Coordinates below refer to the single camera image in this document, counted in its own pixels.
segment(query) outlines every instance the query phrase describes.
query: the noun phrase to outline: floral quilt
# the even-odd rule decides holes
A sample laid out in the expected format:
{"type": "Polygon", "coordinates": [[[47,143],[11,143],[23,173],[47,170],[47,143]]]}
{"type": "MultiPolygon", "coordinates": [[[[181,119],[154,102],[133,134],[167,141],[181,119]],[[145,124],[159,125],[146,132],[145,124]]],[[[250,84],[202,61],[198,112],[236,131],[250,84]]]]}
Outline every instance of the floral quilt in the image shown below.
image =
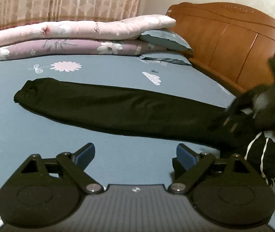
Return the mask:
{"type": "Polygon", "coordinates": [[[114,22],[42,22],[0,31],[0,46],[52,38],[136,39],[142,32],[173,27],[176,20],[163,15],[145,15],[114,22]]]}
{"type": "Polygon", "coordinates": [[[42,39],[0,47],[0,61],[43,55],[137,56],[156,51],[166,51],[166,48],[141,40],[42,39]]]}

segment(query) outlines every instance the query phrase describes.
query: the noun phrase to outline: folded black pants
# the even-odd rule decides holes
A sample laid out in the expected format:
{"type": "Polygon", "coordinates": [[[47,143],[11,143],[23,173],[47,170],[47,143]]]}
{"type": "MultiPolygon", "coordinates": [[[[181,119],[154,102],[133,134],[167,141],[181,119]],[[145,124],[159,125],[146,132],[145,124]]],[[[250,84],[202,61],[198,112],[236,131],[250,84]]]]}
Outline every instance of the folded black pants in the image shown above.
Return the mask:
{"type": "MultiPolygon", "coordinates": [[[[219,149],[221,157],[232,153],[245,156],[248,145],[259,133],[246,114],[235,115],[214,129],[210,126],[223,108],[147,90],[39,78],[27,81],[14,101],[64,124],[118,135],[200,143],[219,149]]],[[[259,159],[265,143],[262,134],[247,156],[257,171],[260,171],[259,159]]],[[[275,143],[271,139],[267,152],[269,155],[264,151],[265,172],[275,167],[275,143]]],[[[275,178],[275,169],[265,172],[270,184],[275,178]]]]}

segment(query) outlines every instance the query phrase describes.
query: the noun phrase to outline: blue bedsheet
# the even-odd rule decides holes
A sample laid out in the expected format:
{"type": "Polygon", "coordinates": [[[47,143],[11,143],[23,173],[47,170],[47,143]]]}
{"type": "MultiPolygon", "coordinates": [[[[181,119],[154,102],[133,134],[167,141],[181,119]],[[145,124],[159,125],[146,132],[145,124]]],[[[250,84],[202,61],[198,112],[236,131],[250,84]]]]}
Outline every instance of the blue bedsheet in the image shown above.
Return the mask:
{"type": "MultiPolygon", "coordinates": [[[[190,66],[138,57],[56,55],[0,62],[0,187],[32,153],[43,158],[95,144],[95,159],[86,169],[103,186],[171,183],[172,158],[179,142],[111,135],[64,125],[35,115],[14,103],[27,80],[52,77],[77,83],[151,90],[227,107],[234,96],[190,66]]],[[[196,152],[215,149],[186,143],[196,152]]],[[[270,222],[275,228],[275,214],[270,222]]]]}

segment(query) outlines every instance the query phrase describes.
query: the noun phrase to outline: bed frame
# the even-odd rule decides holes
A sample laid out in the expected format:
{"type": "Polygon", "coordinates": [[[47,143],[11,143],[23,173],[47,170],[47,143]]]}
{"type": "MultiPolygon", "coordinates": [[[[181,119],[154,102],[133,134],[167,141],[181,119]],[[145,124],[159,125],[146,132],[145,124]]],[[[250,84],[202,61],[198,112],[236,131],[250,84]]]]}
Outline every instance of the bed frame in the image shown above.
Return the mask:
{"type": "Polygon", "coordinates": [[[180,3],[169,7],[171,28],[194,50],[193,66],[235,96],[273,83],[267,59],[275,53],[275,19],[236,3],[180,3]]]}

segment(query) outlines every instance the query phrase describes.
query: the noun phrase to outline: curtain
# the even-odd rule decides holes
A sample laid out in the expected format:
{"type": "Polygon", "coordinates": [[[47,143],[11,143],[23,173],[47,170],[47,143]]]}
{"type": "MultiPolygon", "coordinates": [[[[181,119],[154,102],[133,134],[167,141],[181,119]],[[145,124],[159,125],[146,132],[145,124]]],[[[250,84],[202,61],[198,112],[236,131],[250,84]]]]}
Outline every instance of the curtain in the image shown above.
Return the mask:
{"type": "Polygon", "coordinates": [[[0,30],[43,21],[118,21],[136,16],[139,0],[0,0],[0,30]]]}

